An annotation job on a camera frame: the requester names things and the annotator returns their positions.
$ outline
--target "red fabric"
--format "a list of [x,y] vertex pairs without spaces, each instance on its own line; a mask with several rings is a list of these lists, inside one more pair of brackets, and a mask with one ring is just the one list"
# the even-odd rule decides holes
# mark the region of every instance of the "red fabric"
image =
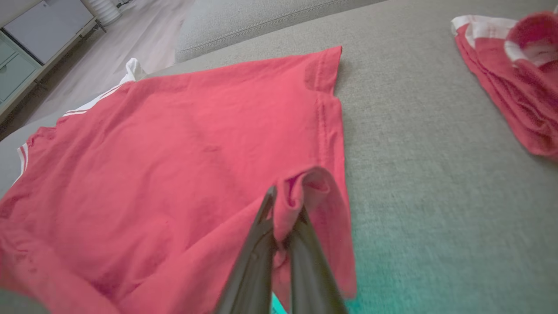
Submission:
[[[558,61],[552,59],[558,49],[558,17],[551,12],[530,15],[511,28],[506,39],[476,38],[474,47],[466,39],[468,27],[457,29],[455,40],[469,69],[519,142],[535,155],[558,160]],[[530,48],[550,48],[549,62],[535,66],[526,59],[512,61],[506,41],[526,54]]]
[[[354,296],[340,54],[130,82],[40,128],[0,202],[3,262],[55,313],[208,313],[276,184],[277,239],[305,204]],[[273,287],[286,304],[282,257]]]

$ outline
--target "cushion seam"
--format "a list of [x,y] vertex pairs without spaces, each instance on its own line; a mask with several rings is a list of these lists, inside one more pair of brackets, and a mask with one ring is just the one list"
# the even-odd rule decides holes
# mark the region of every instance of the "cushion seam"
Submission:
[[295,17],[295,16],[301,15],[303,13],[308,13],[308,12],[314,11],[316,9],[320,9],[320,8],[323,8],[323,7],[326,7],[326,6],[330,6],[330,5],[333,5],[333,4],[338,4],[338,3],[341,3],[341,2],[348,2],[348,1],[350,1],[350,0],[334,0],[334,1],[331,1],[331,2],[328,2],[328,3],[319,4],[317,6],[313,6],[313,7],[308,6],[308,7],[302,8],[302,9],[298,9],[296,11],[291,11],[291,12],[286,13],[285,15],[272,17],[272,18],[267,19],[263,22],[255,23],[255,24],[249,25],[245,28],[240,28],[236,31],[227,33],[227,34],[225,34],[221,37],[217,37],[216,39],[206,41],[202,44],[197,44],[195,46],[190,46],[190,47],[187,47],[187,48],[184,48],[184,49],[181,49],[181,50],[177,50],[177,52],[178,53],[185,53],[185,52],[188,52],[188,51],[199,50],[199,49],[202,49],[202,48],[207,47],[207,46],[215,45],[215,44],[217,44],[221,41],[224,41],[226,39],[233,38],[233,37],[236,37],[236,36],[240,36],[240,35],[245,34],[247,32],[263,28],[264,26],[273,25],[275,23],[278,23],[278,22],[283,21],[283,20],[287,20],[291,17]]

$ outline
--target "gray couch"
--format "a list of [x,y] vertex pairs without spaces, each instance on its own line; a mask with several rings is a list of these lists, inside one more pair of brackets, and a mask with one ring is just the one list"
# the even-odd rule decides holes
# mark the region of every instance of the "gray couch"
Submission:
[[[450,32],[456,16],[519,19],[555,4],[388,0],[153,75],[342,45],[335,94],[343,104],[358,280],[350,312],[557,313],[558,165],[517,142]],[[54,121],[0,142],[3,181],[19,174],[15,147]]]

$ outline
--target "drawer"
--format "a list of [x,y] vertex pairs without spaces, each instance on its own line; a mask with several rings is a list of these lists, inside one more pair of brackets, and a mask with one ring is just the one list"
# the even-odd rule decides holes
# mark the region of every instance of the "drawer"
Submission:
[[1,67],[0,99],[5,101],[34,71],[35,67],[20,55]]
[[16,52],[13,51],[13,49],[8,44],[6,44],[5,41],[2,41],[2,39],[0,39],[0,64],[8,60],[8,58],[11,57],[14,53]]

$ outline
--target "couch cushion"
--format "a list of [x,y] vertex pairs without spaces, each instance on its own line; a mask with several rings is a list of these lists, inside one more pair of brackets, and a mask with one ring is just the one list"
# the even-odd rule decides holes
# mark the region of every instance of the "couch cushion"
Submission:
[[183,62],[261,34],[382,0],[199,0],[176,43]]
[[163,70],[192,72],[343,45],[351,313],[555,313],[558,166],[530,155],[450,31],[465,14],[519,19],[554,0],[389,0]]

